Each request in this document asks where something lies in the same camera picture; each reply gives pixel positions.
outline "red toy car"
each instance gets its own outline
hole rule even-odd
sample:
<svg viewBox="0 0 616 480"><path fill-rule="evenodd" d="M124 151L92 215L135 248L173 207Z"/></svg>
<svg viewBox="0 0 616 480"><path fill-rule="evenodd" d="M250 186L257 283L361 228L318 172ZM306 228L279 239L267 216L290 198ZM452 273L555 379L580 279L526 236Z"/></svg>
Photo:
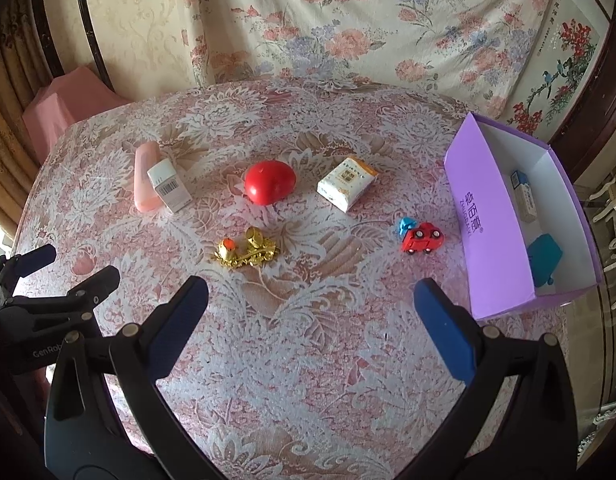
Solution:
<svg viewBox="0 0 616 480"><path fill-rule="evenodd" d="M406 233L401 243L401 250L410 254L418 251L431 253L443 245L444 239L445 237L439 228L430 224L430 222L423 222Z"/></svg>

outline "purple box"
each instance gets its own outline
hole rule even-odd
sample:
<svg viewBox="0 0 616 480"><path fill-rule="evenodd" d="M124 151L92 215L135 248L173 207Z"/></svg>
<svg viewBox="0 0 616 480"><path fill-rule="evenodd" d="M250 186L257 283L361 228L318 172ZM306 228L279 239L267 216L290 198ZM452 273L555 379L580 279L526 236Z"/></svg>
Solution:
<svg viewBox="0 0 616 480"><path fill-rule="evenodd" d="M552 149L510 126L468 114L444 159L459 216L472 316L559 306L601 283L590 227ZM520 220L510 175L528 177L537 220ZM552 285L535 288L526 247L548 233L563 250Z"/></svg>

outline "table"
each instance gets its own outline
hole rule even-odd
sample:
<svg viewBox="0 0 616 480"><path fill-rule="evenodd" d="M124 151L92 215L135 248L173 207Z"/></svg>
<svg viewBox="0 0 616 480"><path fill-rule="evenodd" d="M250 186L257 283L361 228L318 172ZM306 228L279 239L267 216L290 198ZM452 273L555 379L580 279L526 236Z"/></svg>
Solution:
<svg viewBox="0 0 616 480"><path fill-rule="evenodd" d="M54 147L22 217L17 250L44 243L56 262L18 293L65 294L112 264L119 289L96 309L104 333L142 322L191 274L210 304L159 389L229 478L392 479L431 437L462 390L412 306L431 276L468 306L466 267L443 155L468 106L412 90L300 79L192 89L115 108L74 125ZM158 140L193 195L171 216L133 205L134 150ZM379 179L348 214L317 182L356 154ZM261 207L243 195L252 163L278 158L296 190ZM433 254L401 253L402 216L445 234ZM215 243L249 225L278 241L261 268L230 270ZM507 335L553 332L562 310L496 320ZM142 439L119 389L133 442ZM504 387L507 399L512 383ZM475 449L502 416L493 410Z"/></svg>

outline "pink tube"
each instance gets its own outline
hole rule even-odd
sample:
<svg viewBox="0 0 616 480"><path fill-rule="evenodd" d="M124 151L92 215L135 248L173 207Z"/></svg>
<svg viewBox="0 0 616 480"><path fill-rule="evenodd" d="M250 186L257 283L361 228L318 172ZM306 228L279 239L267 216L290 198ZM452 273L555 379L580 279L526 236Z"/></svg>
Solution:
<svg viewBox="0 0 616 480"><path fill-rule="evenodd" d="M134 205L141 213L163 205L148 178L148 170L160 160L159 144L154 140L144 142L134 153Z"/></svg>

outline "screw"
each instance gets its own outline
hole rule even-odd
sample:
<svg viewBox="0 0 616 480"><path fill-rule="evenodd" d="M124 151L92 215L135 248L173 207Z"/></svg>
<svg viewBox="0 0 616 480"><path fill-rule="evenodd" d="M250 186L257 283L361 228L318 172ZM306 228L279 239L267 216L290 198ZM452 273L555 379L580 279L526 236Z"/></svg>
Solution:
<svg viewBox="0 0 616 480"><path fill-rule="evenodd" d="M75 341L77 341L77 339L79 339L79 332L77 332L76 330L71 330L69 333L66 334L66 337L64 338L67 343L74 343Z"/></svg>
<svg viewBox="0 0 616 480"><path fill-rule="evenodd" d="M483 327L483 335L489 339L496 339L501 335L501 330L493 325Z"/></svg>
<svg viewBox="0 0 616 480"><path fill-rule="evenodd" d="M121 333L126 337L132 337L139 332L139 325L137 323L128 323L121 329Z"/></svg>
<svg viewBox="0 0 616 480"><path fill-rule="evenodd" d="M543 341L545 341L546 345L556 346L558 345L558 339L554 334L546 334L543 336Z"/></svg>

